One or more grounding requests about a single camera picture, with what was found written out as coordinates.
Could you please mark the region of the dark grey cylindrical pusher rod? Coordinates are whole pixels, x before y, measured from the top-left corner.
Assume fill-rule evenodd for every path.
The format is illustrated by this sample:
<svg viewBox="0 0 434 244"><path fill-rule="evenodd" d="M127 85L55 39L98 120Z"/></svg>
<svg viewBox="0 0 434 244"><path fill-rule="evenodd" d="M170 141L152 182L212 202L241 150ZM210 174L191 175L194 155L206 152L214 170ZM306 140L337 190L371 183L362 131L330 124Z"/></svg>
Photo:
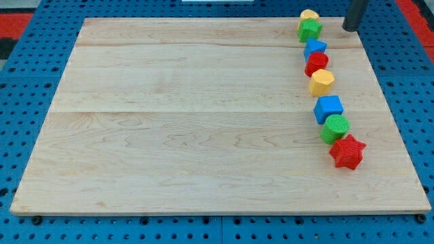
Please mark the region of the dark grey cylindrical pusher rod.
<svg viewBox="0 0 434 244"><path fill-rule="evenodd" d="M356 32L367 10L369 0L352 0L347 14L342 23L342 29L346 32Z"/></svg>

